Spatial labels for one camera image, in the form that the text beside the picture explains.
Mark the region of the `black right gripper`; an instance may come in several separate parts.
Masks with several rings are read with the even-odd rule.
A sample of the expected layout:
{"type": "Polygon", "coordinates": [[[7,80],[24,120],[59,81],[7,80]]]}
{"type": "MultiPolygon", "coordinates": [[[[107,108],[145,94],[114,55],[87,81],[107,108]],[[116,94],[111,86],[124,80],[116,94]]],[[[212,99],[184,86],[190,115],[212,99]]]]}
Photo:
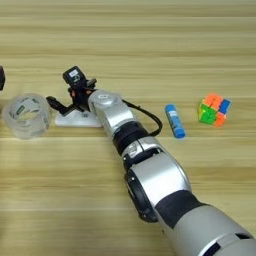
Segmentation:
{"type": "Polygon", "coordinates": [[[68,115],[73,110],[88,111],[89,97],[95,91],[94,87],[97,80],[95,78],[87,81],[87,87],[69,88],[69,94],[72,98],[72,104],[64,106],[56,98],[48,96],[46,98],[51,108],[58,111],[62,116],[68,115]]]}

